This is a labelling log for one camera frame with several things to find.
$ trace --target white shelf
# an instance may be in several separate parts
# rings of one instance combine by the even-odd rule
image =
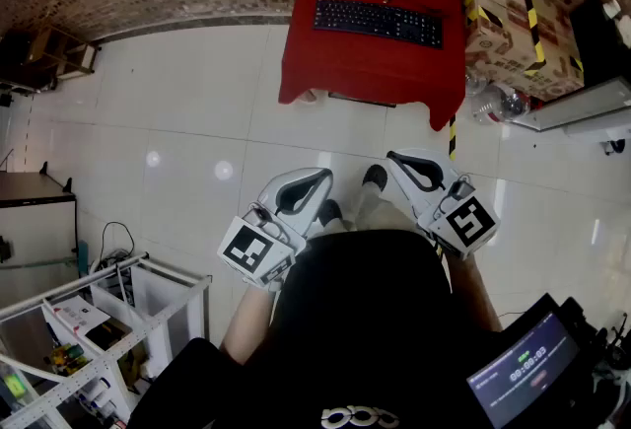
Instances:
[[[6,320],[20,315],[27,309],[41,308],[46,321],[63,344],[79,344],[90,362],[72,376],[64,379],[56,387],[35,398],[19,412],[0,422],[2,429],[22,429],[42,417],[52,421],[55,427],[65,429],[56,407],[94,379],[105,378],[111,388],[111,402],[116,415],[125,423],[140,396],[131,393],[125,385],[117,361],[139,342],[144,342],[150,358],[151,370],[161,373],[173,359],[172,335],[170,329],[186,336],[186,340],[204,336],[203,293],[212,283],[212,277],[194,279],[187,275],[164,268],[148,259],[148,255],[134,257],[119,265],[121,270],[131,268],[132,286],[136,297],[136,308],[111,295],[98,284],[115,269],[98,271],[81,280],[71,282],[57,290],[48,291],[38,297],[10,308],[0,310],[0,319]],[[102,350],[85,336],[73,333],[54,314],[47,298],[66,297],[82,287],[91,287],[94,305],[118,319],[132,330],[108,350]]]
[[[1,340],[0,352],[3,354],[7,353],[7,349]],[[39,394],[31,385],[31,382],[29,382],[29,379],[22,371],[7,365],[0,365],[0,370],[10,370],[12,374],[18,377],[22,385],[26,388],[27,393],[18,400],[19,403],[25,402],[28,405],[28,403],[33,402],[39,397]],[[48,413],[46,413],[46,415],[43,417],[43,420],[51,429],[70,429],[70,425],[68,425],[68,423],[56,409],[52,409]]]

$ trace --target black shoe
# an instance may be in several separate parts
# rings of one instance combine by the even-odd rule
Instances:
[[[364,181],[362,181],[362,185],[367,181],[371,181],[372,183],[376,183],[377,186],[384,191],[387,184],[387,171],[381,165],[372,165],[366,171],[364,175]]]
[[[333,199],[327,199],[322,203],[318,212],[317,218],[323,227],[326,226],[333,219],[342,218],[342,211],[339,209],[339,205]]]

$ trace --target display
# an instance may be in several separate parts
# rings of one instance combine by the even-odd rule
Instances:
[[[578,352],[574,339],[550,312],[518,343],[467,381],[493,427],[504,427],[563,373]]]

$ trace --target cardboard box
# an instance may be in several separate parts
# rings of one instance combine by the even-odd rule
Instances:
[[[547,0],[463,0],[467,66],[544,101],[583,87],[567,14]]]

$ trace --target desk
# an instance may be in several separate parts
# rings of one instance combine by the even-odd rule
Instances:
[[[384,0],[355,0],[383,3]],[[379,36],[313,30],[316,0],[296,0],[282,62],[278,101],[308,89],[388,104],[422,102],[440,130],[464,99],[464,30],[460,0],[391,0],[390,6],[443,14],[443,48]]]

